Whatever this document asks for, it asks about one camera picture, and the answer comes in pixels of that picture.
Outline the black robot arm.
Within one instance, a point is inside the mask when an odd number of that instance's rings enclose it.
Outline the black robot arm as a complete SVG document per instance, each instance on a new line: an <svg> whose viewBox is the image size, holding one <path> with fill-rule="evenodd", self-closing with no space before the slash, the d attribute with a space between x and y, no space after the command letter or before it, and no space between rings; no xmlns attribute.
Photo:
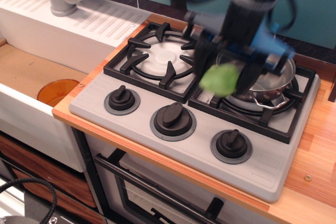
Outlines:
<svg viewBox="0 0 336 224"><path fill-rule="evenodd" d="M281 75L294 51L268 34L288 30L293 22L272 22L278 0L230 0L223 16L185 15L186 38L195 40L194 72L200 87L218 97L244 94L263 73ZM289 0L293 18L295 0Z"/></svg>

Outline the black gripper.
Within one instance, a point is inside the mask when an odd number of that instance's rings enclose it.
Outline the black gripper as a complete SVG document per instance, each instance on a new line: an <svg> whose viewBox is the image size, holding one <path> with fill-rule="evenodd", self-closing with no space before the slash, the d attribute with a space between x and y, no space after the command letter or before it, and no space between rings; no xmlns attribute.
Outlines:
<svg viewBox="0 0 336 224"><path fill-rule="evenodd" d="M187 12L184 36L195 41L193 71L196 78L201 80L217 55L224 50L240 55L258 51L274 54L277 59L287 53L292 59L294 50L270 36L264 16L264 12L244 9L236 4L230 4L225 15ZM246 93L258 80L265 61L265 58L255 58L245 64L237 81L236 95Z"/></svg>

